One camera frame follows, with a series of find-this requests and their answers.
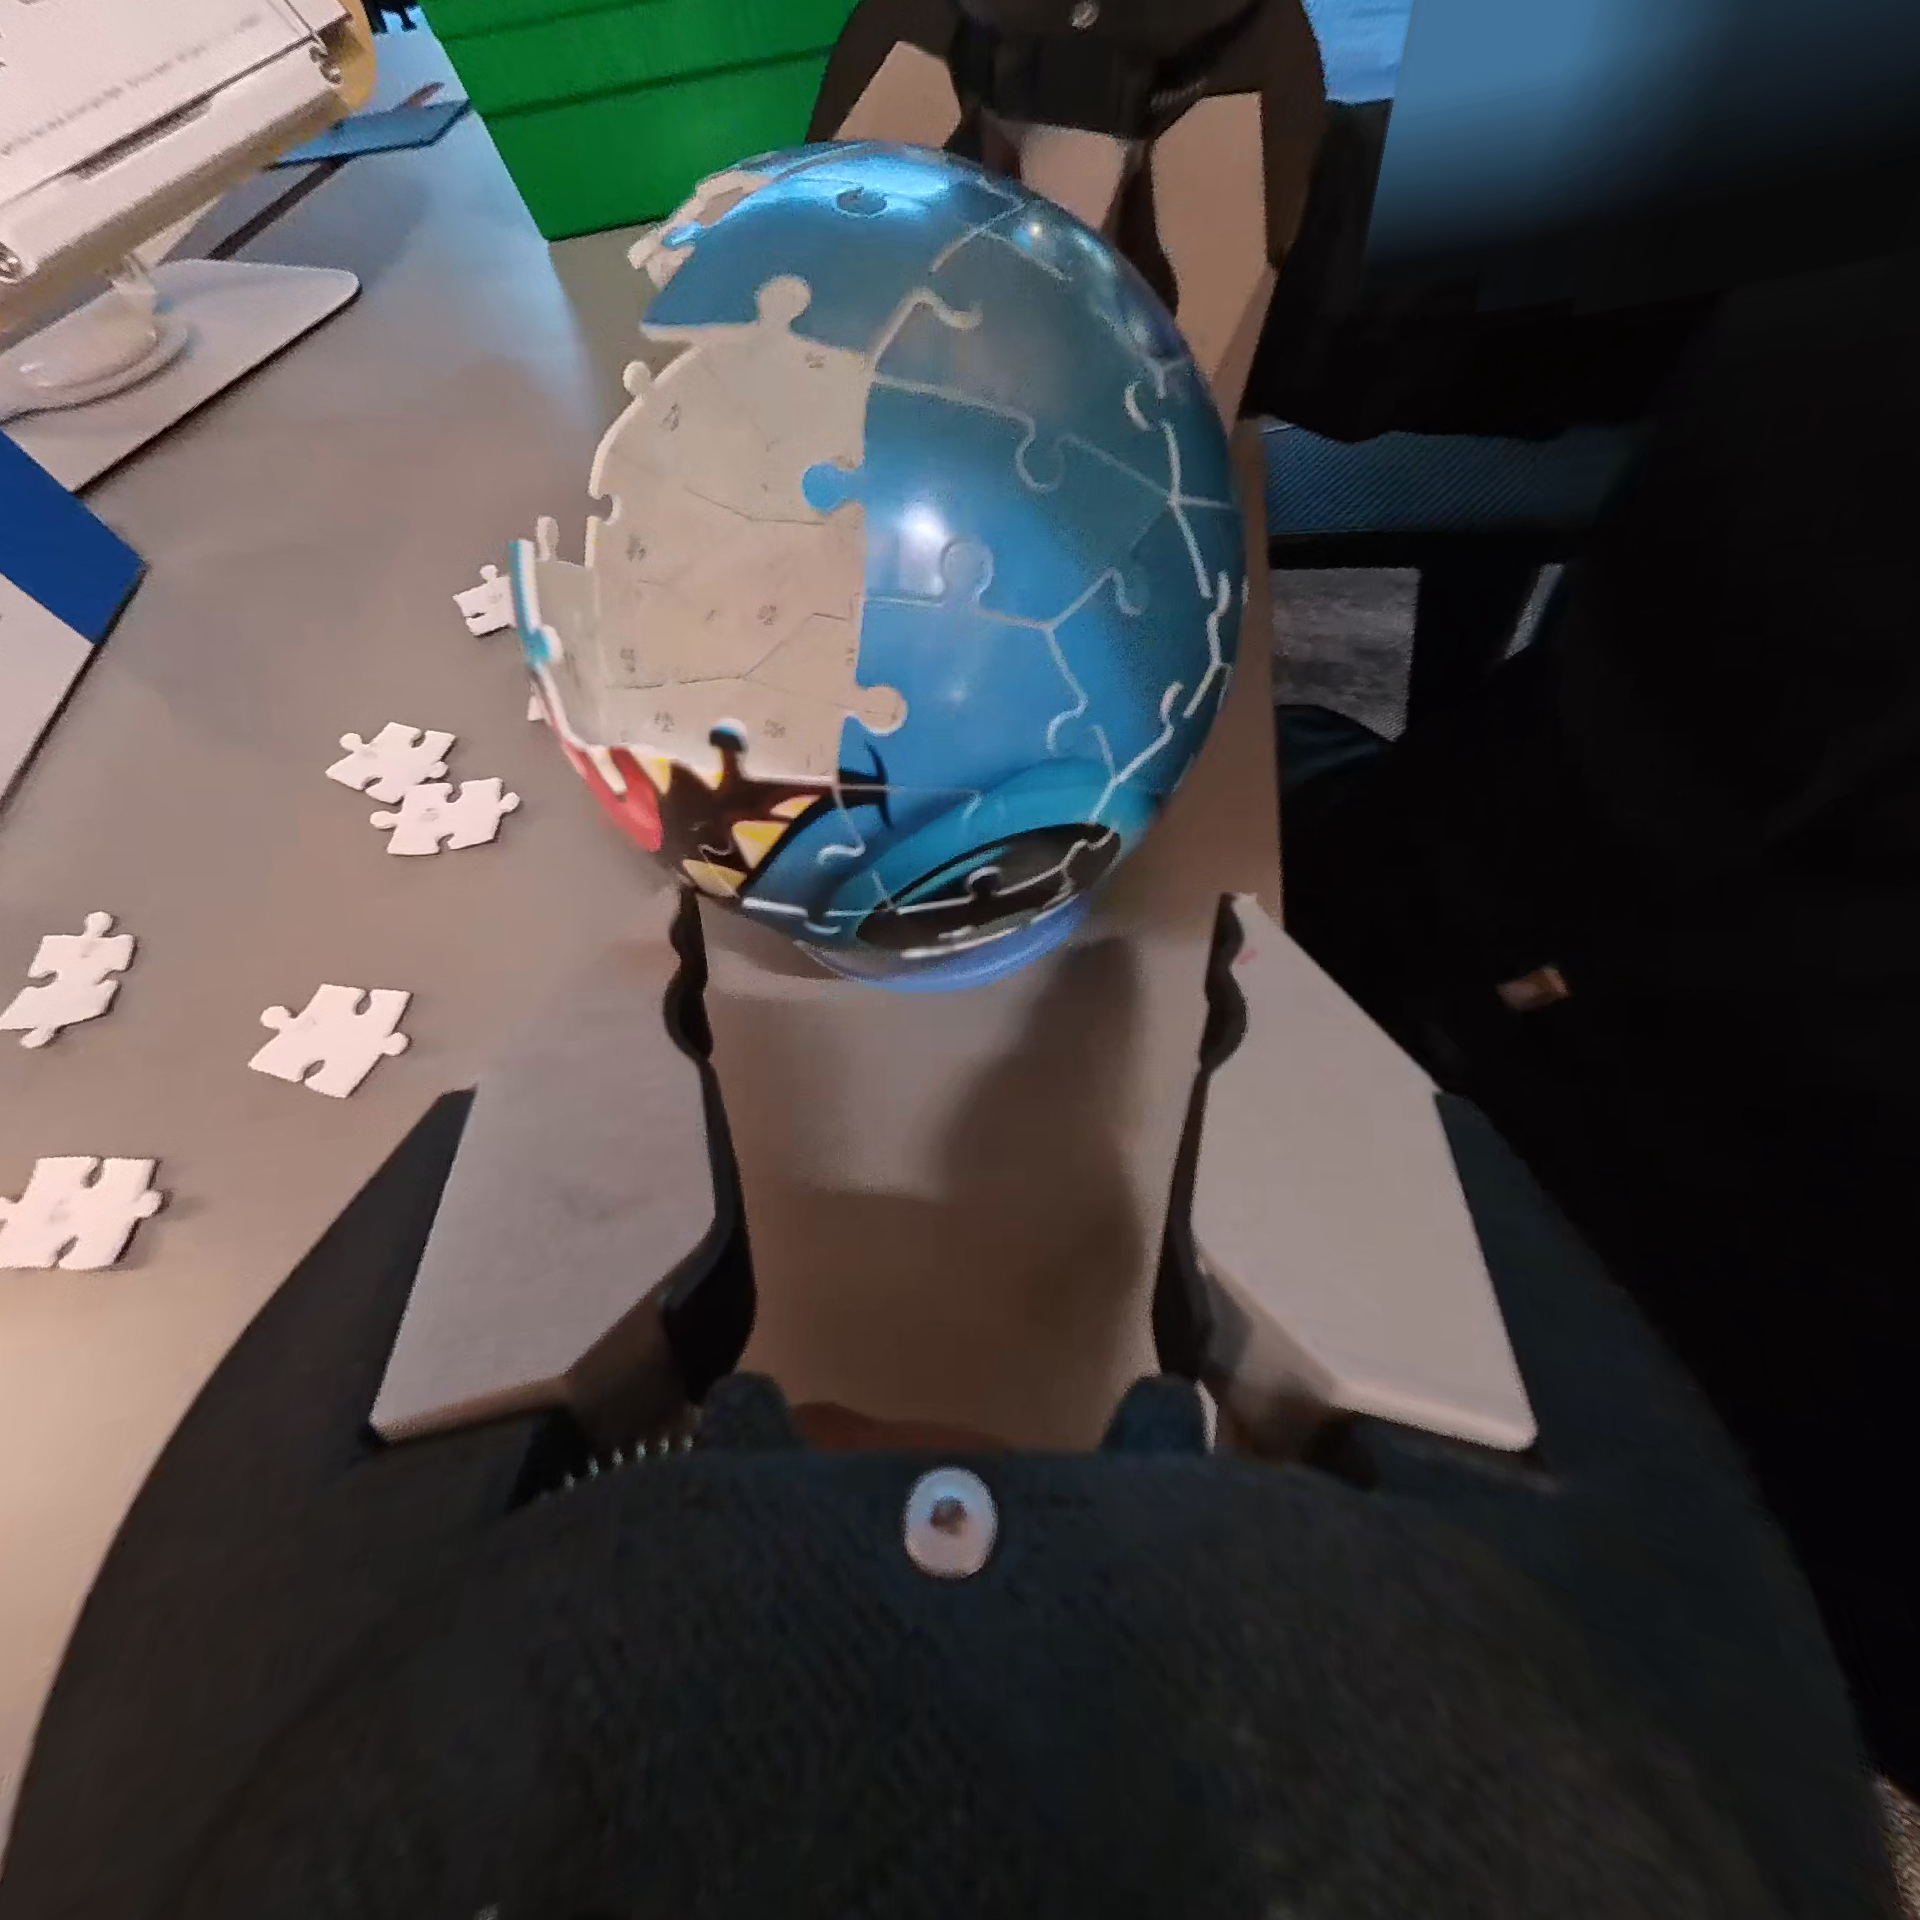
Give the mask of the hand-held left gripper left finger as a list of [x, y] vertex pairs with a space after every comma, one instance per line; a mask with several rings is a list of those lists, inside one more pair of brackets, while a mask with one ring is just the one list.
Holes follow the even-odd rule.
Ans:
[[558, 1413], [685, 1428], [746, 1352], [752, 1242], [690, 892], [478, 1079], [373, 1400], [382, 1438]]

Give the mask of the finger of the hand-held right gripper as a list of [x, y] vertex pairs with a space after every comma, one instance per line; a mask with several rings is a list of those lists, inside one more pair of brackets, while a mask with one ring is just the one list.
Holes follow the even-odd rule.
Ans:
[[1197, 102], [1154, 141], [1147, 181], [1174, 318], [1221, 420], [1234, 426], [1279, 277], [1266, 246], [1263, 96]]
[[943, 148], [962, 123], [946, 59], [912, 40], [834, 43], [814, 102], [814, 140]]

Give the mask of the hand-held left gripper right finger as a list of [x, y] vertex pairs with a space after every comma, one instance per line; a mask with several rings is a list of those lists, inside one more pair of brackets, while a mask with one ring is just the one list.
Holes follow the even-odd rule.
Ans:
[[1217, 906], [1152, 1330], [1230, 1431], [1373, 1420], [1497, 1455], [1539, 1424], [1431, 1077], [1255, 895]]

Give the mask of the blue puzzle ball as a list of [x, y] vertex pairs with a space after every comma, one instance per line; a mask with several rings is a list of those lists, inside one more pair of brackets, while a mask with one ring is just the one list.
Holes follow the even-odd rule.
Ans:
[[946, 151], [741, 162], [632, 246], [583, 556], [507, 579], [534, 708], [678, 884], [826, 968], [1065, 943], [1206, 750], [1230, 430], [1106, 238]]

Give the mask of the cartoon puzzle box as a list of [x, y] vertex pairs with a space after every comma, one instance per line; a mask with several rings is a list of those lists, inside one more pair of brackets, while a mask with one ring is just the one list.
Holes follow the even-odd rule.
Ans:
[[146, 575], [82, 498], [3, 436], [3, 798]]

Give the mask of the green plastic bin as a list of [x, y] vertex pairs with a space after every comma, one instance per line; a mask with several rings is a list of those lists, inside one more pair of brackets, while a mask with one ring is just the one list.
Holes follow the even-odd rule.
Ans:
[[547, 243], [803, 144], [851, 2], [423, 2]]

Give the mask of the person's dark clothing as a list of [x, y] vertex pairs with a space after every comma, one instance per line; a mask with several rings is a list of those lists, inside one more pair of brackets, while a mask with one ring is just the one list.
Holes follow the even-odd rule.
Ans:
[[1290, 933], [1449, 1093], [1562, 1594], [1754, 1916], [1915, 1803], [1915, 254], [1703, 326], [1533, 642], [1279, 708]]

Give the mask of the dark blue flat pad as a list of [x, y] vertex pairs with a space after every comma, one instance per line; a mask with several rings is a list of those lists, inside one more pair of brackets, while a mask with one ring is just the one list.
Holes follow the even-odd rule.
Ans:
[[470, 107], [467, 98], [434, 98], [358, 111], [278, 155], [273, 168], [430, 148], [470, 115]]

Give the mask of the instruction sheet on stand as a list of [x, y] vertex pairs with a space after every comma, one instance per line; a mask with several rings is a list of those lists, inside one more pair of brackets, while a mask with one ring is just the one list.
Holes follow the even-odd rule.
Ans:
[[62, 486], [88, 488], [358, 298], [358, 277], [341, 269], [171, 261], [273, 159], [193, 194], [139, 238], [99, 232], [29, 277], [9, 277], [19, 259], [5, 251], [3, 214], [5, 436]]

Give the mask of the printed instruction sheet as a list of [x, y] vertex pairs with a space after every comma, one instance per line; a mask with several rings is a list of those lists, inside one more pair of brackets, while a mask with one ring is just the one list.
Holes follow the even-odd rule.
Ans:
[[139, 238], [360, 102], [363, 4], [5, 2], [3, 214], [9, 277]]

